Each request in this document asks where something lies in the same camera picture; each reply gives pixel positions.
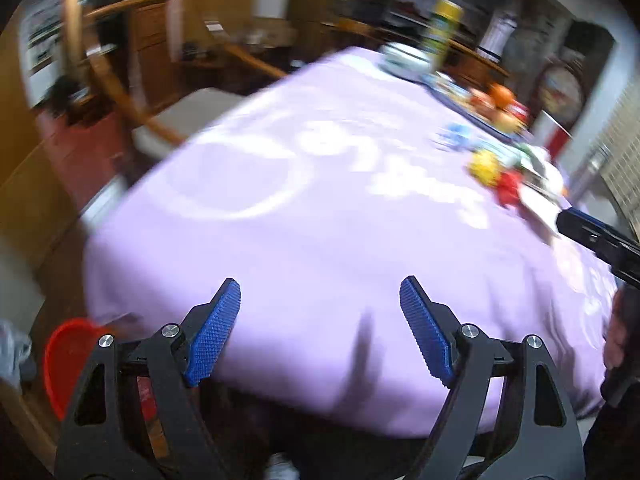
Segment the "person right hand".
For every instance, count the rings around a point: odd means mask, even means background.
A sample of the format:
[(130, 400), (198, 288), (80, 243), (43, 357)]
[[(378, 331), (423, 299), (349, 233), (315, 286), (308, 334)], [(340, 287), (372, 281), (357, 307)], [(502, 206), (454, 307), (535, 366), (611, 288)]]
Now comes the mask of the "person right hand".
[(603, 350), (603, 363), (607, 372), (619, 368), (625, 357), (630, 334), (639, 322), (639, 292), (624, 285), (614, 295)]

